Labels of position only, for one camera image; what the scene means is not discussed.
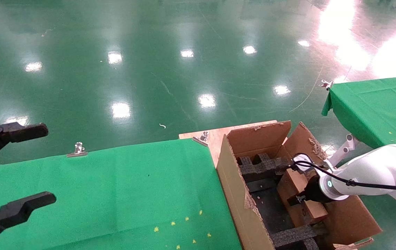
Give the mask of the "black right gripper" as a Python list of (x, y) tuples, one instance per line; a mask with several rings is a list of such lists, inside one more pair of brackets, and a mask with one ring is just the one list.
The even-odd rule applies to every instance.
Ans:
[(304, 189), (304, 194), (292, 195), (289, 198), (287, 198), (287, 202), (289, 206), (295, 206), (301, 204), (305, 200), (311, 200), (311, 201), (323, 203), (324, 194), (320, 188), (319, 180), (320, 180), (319, 175), (312, 176), (309, 179)]

